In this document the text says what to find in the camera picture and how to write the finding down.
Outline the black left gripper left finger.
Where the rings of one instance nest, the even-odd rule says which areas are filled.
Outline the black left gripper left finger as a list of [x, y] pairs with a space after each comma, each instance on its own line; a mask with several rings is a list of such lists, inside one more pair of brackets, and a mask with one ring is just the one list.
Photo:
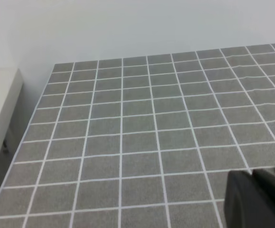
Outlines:
[[230, 171], [224, 202], [228, 228], [269, 228], [269, 198], [246, 171]]

